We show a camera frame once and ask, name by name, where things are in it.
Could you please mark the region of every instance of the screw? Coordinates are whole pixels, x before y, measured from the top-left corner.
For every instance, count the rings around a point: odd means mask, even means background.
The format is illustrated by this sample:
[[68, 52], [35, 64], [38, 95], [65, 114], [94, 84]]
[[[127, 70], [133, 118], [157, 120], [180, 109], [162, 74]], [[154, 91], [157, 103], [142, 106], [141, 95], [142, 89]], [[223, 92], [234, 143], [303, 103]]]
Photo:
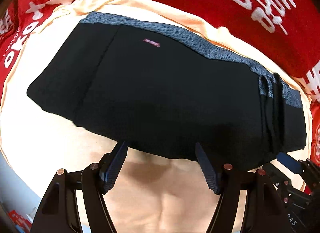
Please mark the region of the screw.
[[266, 175], [266, 171], [264, 169], [258, 169], [256, 172], [261, 176]]
[[233, 166], [229, 163], [226, 163], [224, 166], [223, 166], [226, 170], [232, 170]]
[[90, 169], [91, 169], [91, 170], [96, 170], [98, 167], [99, 167], [99, 164], [97, 164], [96, 162], [94, 162], [94, 163], [92, 163], [92, 164], [90, 165]]
[[59, 169], [59, 170], [57, 171], [57, 174], [58, 174], [58, 175], [64, 174], [64, 169]]

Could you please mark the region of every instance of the black metal bracket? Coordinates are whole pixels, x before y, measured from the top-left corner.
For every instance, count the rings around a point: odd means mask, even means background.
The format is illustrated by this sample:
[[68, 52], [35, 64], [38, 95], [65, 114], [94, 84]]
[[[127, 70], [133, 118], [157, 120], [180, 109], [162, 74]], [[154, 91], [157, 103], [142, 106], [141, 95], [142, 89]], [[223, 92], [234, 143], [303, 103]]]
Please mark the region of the black metal bracket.
[[[112, 152], [105, 154], [99, 163], [93, 163], [83, 171], [68, 173], [65, 169], [59, 169], [42, 198], [31, 233], [82, 233], [76, 190], [83, 192], [92, 233], [116, 233], [103, 194], [113, 188], [127, 156], [128, 146], [125, 141], [118, 142]], [[244, 189], [247, 190], [247, 199], [241, 233], [292, 233], [290, 218], [294, 214], [288, 213], [288, 207], [290, 211], [294, 210], [292, 207], [309, 210], [310, 203], [315, 203], [314, 196], [294, 189], [290, 179], [272, 164], [266, 164], [255, 173], [238, 171], [210, 148], [199, 143], [196, 144], [196, 156], [209, 188], [220, 195], [206, 233], [231, 233], [240, 191]], [[308, 183], [314, 183], [312, 177], [309, 178], [308, 171], [311, 170], [313, 176], [317, 173], [308, 164], [303, 166], [301, 172], [303, 170]]]
[[312, 190], [312, 194], [308, 195], [295, 189], [291, 180], [271, 163], [262, 167], [277, 187], [277, 193], [287, 212], [292, 232], [318, 232], [320, 226], [320, 167], [317, 167], [310, 159], [296, 161], [286, 153], [280, 153], [277, 159], [294, 174], [299, 174]]

